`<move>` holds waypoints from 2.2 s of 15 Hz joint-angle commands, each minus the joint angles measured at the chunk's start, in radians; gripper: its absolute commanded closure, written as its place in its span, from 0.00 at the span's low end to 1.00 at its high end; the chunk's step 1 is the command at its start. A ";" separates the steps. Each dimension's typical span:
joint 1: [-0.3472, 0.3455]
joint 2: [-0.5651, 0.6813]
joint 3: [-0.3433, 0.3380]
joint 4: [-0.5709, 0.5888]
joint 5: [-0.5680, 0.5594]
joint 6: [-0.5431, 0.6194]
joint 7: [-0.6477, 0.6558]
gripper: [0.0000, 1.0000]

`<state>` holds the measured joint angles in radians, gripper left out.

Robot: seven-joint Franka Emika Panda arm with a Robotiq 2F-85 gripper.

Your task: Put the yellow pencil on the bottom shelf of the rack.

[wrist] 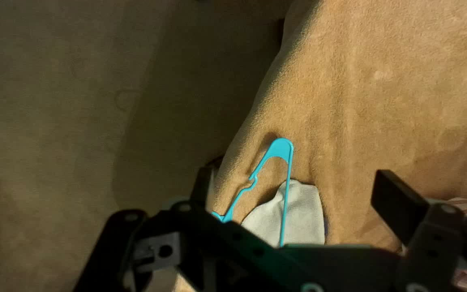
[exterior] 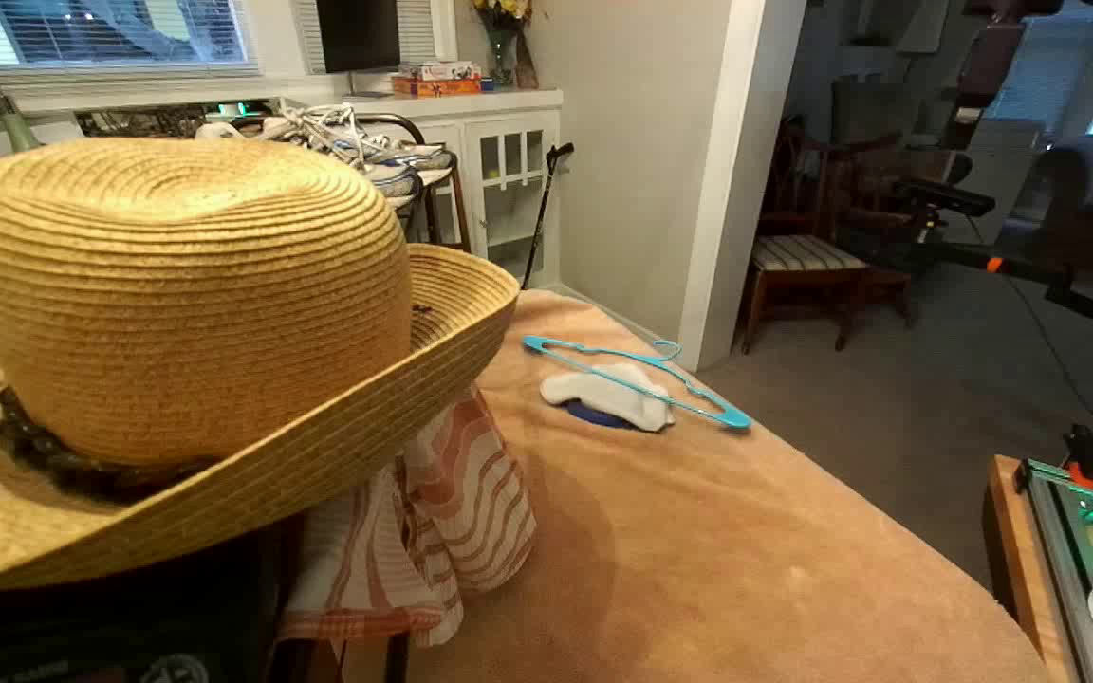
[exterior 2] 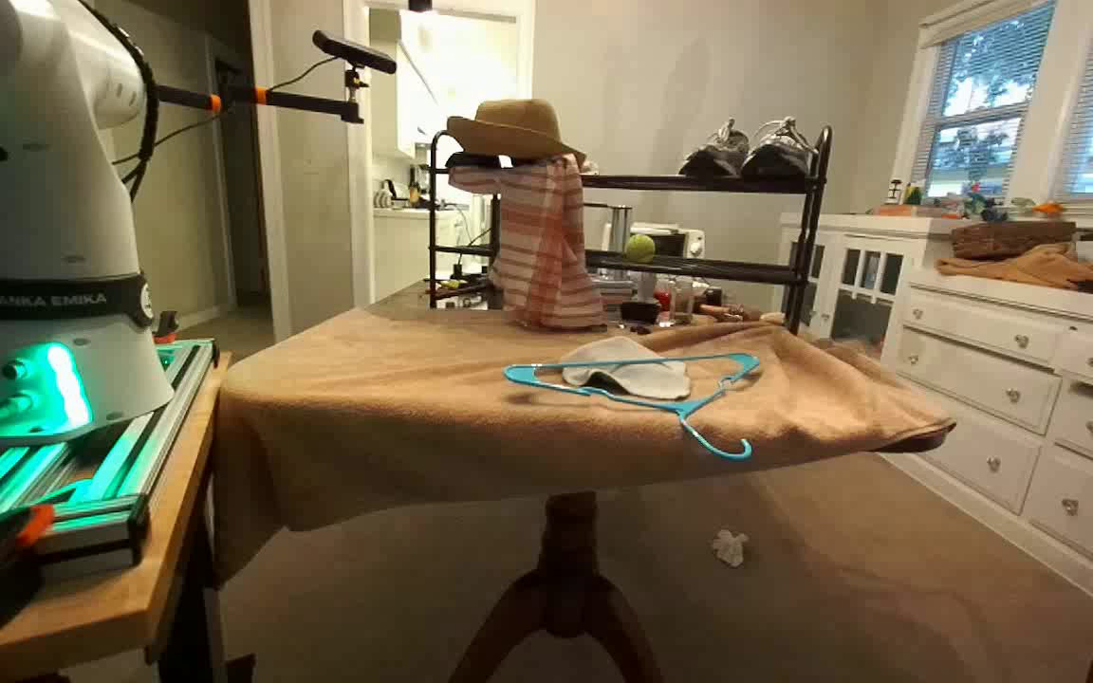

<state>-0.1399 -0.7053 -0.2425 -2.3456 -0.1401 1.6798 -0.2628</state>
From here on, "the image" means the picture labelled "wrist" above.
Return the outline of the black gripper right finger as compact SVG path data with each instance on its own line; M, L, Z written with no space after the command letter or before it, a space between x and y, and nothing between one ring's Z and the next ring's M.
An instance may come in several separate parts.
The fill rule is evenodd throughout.
M372 206L401 243L411 241L429 210L429 201L393 170L375 173Z

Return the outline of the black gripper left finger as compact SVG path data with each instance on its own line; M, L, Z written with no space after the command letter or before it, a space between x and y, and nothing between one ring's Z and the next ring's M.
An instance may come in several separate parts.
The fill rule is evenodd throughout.
M214 191L214 181L223 163L223 155L211 159L200 167L190 202L193 207L205 209L208 204L210 194Z

